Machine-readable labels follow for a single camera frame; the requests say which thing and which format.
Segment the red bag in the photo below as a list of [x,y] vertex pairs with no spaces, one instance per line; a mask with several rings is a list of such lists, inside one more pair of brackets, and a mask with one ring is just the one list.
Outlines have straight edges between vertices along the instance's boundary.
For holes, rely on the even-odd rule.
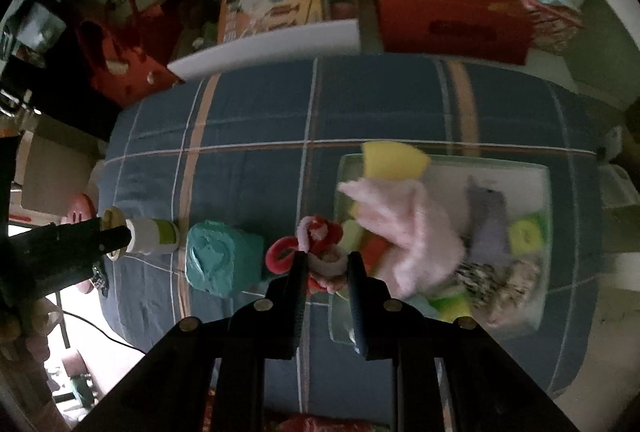
[[167,41],[180,35],[179,20],[165,17],[158,4],[141,14],[135,0],[127,2],[131,20],[123,27],[110,24],[105,10],[103,22],[85,19],[76,29],[91,86],[123,108],[180,82],[166,68],[173,50]]
[[278,432],[375,432],[376,428],[365,421],[334,419],[297,414],[280,423]]

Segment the pink fabric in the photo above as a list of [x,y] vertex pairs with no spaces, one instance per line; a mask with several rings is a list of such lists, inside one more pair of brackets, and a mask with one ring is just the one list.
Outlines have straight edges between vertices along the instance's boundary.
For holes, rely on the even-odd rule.
[[338,189],[359,203],[358,223],[394,247],[376,272],[394,298],[425,292],[450,276],[465,256],[444,208],[416,180],[359,179]]

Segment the black cable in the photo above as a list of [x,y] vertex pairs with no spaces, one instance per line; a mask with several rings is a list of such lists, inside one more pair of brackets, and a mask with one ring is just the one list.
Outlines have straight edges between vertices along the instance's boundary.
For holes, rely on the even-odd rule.
[[[62,296],[60,296],[60,291],[56,291],[56,306],[62,307]],[[69,335],[66,333],[65,319],[62,319],[62,322],[60,322],[60,332],[62,333],[62,341],[65,344],[65,349],[71,349]]]
[[107,333],[105,333],[102,329],[100,329],[100,327],[98,327],[97,325],[95,325],[95,323],[90,322],[89,320],[87,320],[86,318],[82,318],[79,317],[78,315],[75,315],[73,313],[70,313],[69,311],[62,311],[62,313],[64,315],[70,316],[70,317],[74,317],[77,318],[78,320],[82,320],[82,322],[84,323],[88,323],[90,326],[92,326],[93,328],[97,329],[98,331],[100,331],[106,338],[108,338],[109,340],[111,340],[112,342],[115,342],[117,344],[120,344],[121,346],[125,346],[128,347],[129,349],[134,349],[135,351],[141,352],[142,354],[146,354],[145,351],[143,351],[142,349],[139,349],[137,347],[134,346],[130,346],[129,344],[126,344],[124,342],[121,342],[119,340],[116,340],[115,338],[111,338],[111,336],[109,336]]

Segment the white shelf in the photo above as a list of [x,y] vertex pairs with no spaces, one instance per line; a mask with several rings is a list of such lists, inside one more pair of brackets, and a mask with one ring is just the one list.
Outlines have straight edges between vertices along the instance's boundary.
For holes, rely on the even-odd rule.
[[181,79],[263,63],[360,53],[357,20],[334,20],[255,34],[201,50],[167,67]]

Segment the metal screw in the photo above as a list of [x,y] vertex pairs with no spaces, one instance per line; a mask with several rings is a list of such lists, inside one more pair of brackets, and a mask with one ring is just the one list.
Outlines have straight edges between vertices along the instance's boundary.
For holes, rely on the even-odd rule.
[[196,317],[186,317],[180,320],[180,323],[178,323],[178,327],[180,327],[180,330],[185,333],[191,333],[192,331],[195,331],[199,325],[200,321]]
[[261,298],[260,300],[256,300],[254,302],[254,309],[256,311],[268,311],[273,307],[273,302],[268,298]]
[[386,309],[386,311],[397,313],[398,311],[402,311],[402,302],[396,300],[395,298],[391,298],[383,304],[383,307]]
[[476,322],[472,317],[460,317],[456,322],[458,322],[458,325],[461,328],[466,329],[467,331],[471,331],[478,326],[478,322]]

